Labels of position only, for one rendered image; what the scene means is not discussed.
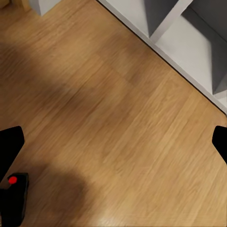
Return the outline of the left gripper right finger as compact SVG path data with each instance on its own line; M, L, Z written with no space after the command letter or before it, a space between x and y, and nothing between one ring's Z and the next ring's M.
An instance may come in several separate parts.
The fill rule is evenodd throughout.
M222 126L216 126L212 143L224 159L227 164L227 128Z

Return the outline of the digital camera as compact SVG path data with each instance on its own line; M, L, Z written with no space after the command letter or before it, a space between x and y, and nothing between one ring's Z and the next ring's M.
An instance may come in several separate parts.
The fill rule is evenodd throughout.
M12 184L8 190L0 189L0 215L2 227L20 227L26 213L28 173L13 173L8 176Z

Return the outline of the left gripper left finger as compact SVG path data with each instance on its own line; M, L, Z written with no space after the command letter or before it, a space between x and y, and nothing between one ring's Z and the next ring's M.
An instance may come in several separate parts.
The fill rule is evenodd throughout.
M0 131L0 182L25 143L21 126Z

